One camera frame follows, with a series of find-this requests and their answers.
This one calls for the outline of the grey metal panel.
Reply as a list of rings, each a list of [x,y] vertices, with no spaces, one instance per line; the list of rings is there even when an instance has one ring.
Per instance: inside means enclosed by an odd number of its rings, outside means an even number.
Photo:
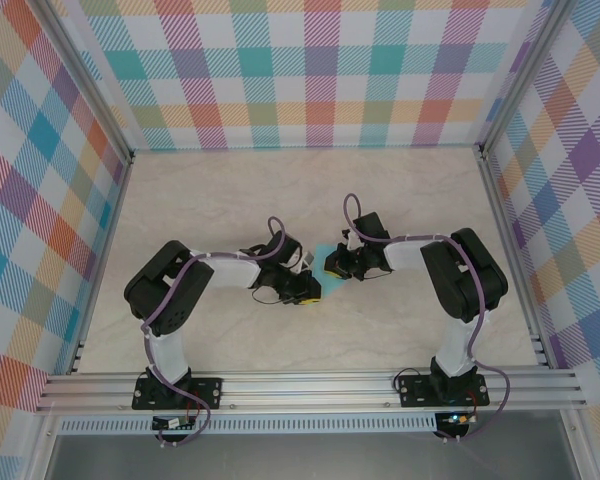
[[[474,444],[400,434],[63,436],[45,480],[580,480],[556,442]]]

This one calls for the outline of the right small circuit board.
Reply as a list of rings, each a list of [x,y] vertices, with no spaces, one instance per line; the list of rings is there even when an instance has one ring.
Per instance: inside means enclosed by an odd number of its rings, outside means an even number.
[[[476,415],[472,412],[443,412],[436,414],[438,428],[451,425],[467,425],[476,421]]]

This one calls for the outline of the small circuit board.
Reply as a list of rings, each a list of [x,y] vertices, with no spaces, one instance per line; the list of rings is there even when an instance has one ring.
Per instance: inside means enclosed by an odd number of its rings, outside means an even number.
[[[476,415],[472,412],[443,412],[436,414],[438,428],[451,425],[467,425],[476,421]]]
[[[153,431],[191,431],[196,425],[195,416],[153,416],[151,429]]]

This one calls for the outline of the left small circuit board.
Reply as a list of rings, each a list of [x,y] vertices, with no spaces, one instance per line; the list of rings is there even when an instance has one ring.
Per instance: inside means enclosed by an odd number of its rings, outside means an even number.
[[[153,431],[191,431],[196,425],[195,416],[153,416],[151,429]]]

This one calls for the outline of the long aluminium mounting rail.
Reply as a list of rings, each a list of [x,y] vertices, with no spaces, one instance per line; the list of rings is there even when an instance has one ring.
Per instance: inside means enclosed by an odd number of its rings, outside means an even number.
[[[221,378],[220,406],[204,402],[186,410],[133,410],[133,391],[145,373],[72,374],[48,378],[36,411],[46,415],[149,414],[362,414],[579,409],[587,405],[576,374],[541,366],[508,367],[503,375],[479,370],[489,392],[483,407],[407,407],[400,404],[398,378],[426,370],[196,372]]]

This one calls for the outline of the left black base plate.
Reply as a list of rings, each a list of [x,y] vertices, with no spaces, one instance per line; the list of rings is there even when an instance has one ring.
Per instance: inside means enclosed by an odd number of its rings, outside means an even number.
[[[222,383],[221,378],[185,376],[175,386],[216,410],[220,406]],[[192,406],[190,398],[174,392],[152,375],[143,374],[136,381],[131,403],[133,410],[186,410]]]

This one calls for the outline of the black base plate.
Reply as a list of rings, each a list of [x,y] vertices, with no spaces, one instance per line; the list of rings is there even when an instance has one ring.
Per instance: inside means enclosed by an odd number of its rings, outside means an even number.
[[[490,404],[483,375],[477,374],[465,386],[442,394],[430,375],[402,375],[398,378],[400,404],[407,407],[483,407]]]
[[[220,406],[222,383],[221,378],[185,376],[175,386],[216,410]],[[133,410],[186,410],[192,406],[190,398],[174,392],[152,375],[143,374],[136,381],[131,403]]]

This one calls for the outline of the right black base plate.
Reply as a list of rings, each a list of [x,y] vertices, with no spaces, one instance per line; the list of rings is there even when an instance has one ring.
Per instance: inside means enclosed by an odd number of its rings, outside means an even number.
[[[402,375],[398,378],[400,404],[407,407],[483,407],[490,404],[483,375],[477,374],[465,386],[442,394],[430,375]]]

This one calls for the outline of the right aluminium side rail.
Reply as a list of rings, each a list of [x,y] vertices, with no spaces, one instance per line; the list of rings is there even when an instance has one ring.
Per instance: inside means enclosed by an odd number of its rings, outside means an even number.
[[[543,327],[538,317],[536,305],[532,299],[530,287],[523,272],[523,264],[517,249],[514,231],[509,224],[504,198],[499,191],[488,155],[480,145],[474,146],[474,155],[484,184],[490,208],[504,248],[504,254],[510,270],[511,283],[515,288],[530,337],[531,346],[541,367],[552,368],[552,359],[544,345]]]

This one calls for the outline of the aluminium side rail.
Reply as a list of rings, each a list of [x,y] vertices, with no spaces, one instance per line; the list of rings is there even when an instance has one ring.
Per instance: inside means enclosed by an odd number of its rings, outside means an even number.
[[[136,153],[132,151],[126,160],[126,164],[123,169],[120,190],[114,204],[114,209],[110,216],[110,222],[106,231],[101,256],[96,264],[95,276],[92,282],[89,298],[86,303],[86,308],[84,314],[78,322],[75,338],[71,342],[71,356],[66,360],[66,369],[64,370],[65,375],[77,373],[79,369],[79,363],[82,357],[84,346],[86,344],[86,339],[88,337],[89,328],[95,311],[97,298],[104,278],[107,261],[114,241],[117,224],[124,204],[135,160]]]
[[[514,231],[509,224],[504,198],[499,191],[488,155],[480,145],[474,146],[474,155],[484,184],[490,208],[504,248],[504,254],[510,270],[511,283],[515,288],[530,337],[531,346],[541,367],[552,368],[552,359],[544,345],[543,327],[538,317],[536,305],[532,299],[530,287],[523,272],[523,264],[517,249]]]

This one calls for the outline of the left aluminium side rail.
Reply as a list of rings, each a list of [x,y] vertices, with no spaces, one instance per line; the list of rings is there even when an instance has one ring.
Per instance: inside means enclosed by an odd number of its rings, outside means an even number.
[[[65,375],[77,373],[79,369],[79,363],[82,357],[84,346],[86,344],[86,339],[88,337],[89,328],[95,311],[97,298],[104,278],[107,261],[114,241],[117,224],[124,204],[135,160],[136,153],[132,151],[126,160],[126,164],[123,169],[120,190],[114,204],[114,209],[110,216],[110,222],[106,231],[101,256],[96,264],[95,276],[92,282],[89,298],[86,303],[86,308],[84,314],[78,322],[75,338],[71,342],[71,356],[66,360],[66,369],[64,370]]]

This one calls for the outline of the right aluminium frame post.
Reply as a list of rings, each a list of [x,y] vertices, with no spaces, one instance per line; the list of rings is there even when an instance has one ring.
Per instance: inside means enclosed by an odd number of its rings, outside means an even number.
[[[485,98],[478,132],[470,135],[477,161],[489,158],[577,2],[528,1],[494,77],[495,86]]]

